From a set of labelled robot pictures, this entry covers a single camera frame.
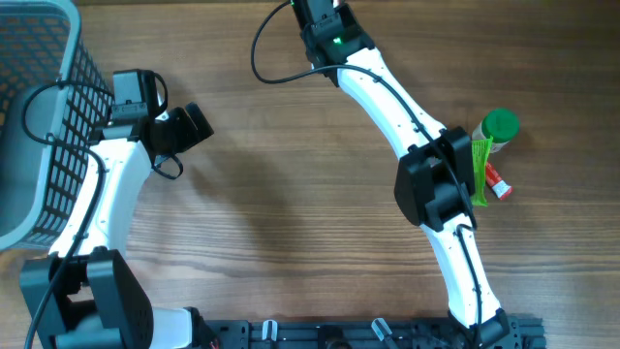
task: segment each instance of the gray basket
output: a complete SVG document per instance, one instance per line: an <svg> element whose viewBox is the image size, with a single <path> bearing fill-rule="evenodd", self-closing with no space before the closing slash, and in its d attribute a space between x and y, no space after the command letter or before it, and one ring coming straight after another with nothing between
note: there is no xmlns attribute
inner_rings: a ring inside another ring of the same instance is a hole
<svg viewBox="0 0 620 349"><path fill-rule="evenodd" d="M0 0L0 250L49 248L62 233L86 174L87 154L45 146L21 129L23 102L38 86L70 79L108 89L80 39L66 0ZM27 112L32 132L85 145L105 119L107 95L51 88Z"/></svg>

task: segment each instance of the wooden table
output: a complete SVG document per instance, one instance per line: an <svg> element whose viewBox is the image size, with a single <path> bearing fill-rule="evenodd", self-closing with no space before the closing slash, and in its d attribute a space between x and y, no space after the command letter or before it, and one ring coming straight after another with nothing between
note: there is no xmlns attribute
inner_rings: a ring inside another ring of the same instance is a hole
<svg viewBox="0 0 620 349"><path fill-rule="evenodd" d="M495 108L519 137L491 161L514 186L477 208L489 281L510 313L543 317L549 348L620 340L620 7L594 1L353 2L411 95L468 131ZM139 197L127 260L152 303L209 319L445 316L424 234L396 206L396 159L352 99L313 77L269 86L250 70L274 3L80 8L100 68L161 73L172 106L196 101L216 135L175 182ZM308 68L290 9L263 34L259 69ZM23 343L24 259L0 255L0 347Z"/></svg>

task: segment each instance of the bottle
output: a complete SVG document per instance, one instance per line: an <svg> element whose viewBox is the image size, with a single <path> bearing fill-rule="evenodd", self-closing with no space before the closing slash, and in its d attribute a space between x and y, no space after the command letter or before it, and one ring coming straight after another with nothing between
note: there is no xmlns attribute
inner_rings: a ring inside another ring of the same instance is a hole
<svg viewBox="0 0 620 349"><path fill-rule="evenodd" d="M490 112L478 125L472 140L487 140L493 137L491 152L498 152L519 133L519 118L512 111L497 109Z"/></svg>

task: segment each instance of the green plastic piece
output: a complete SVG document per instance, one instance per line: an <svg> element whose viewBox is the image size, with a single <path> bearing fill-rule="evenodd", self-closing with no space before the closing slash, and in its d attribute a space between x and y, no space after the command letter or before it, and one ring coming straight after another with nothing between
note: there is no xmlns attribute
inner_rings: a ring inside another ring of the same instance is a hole
<svg viewBox="0 0 620 349"><path fill-rule="evenodd" d="M472 197L474 206L487 207L488 203L484 197L484 185L486 184L486 160L493 145L493 138L481 141L472 141L472 157L474 158L474 182L476 192Z"/></svg>
<svg viewBox="0 0 620 349"><path fill-rule="evenodd" d="M490 112L482 121L482 132L496 143L512 141L519 133L519 118L512 111L498 109Z"/></svg>

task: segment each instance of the green bottle cap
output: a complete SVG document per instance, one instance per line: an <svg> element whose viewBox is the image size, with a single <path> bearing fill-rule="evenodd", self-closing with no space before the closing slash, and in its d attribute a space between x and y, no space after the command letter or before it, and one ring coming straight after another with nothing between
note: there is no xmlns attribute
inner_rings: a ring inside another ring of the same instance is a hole
<svg viewBox="0 0 620 349"><path fill-rule="evenodd" d="M519 118L507 109L490 112L482 121L482 132L494 143L510 142L519 133Z"/></svg>

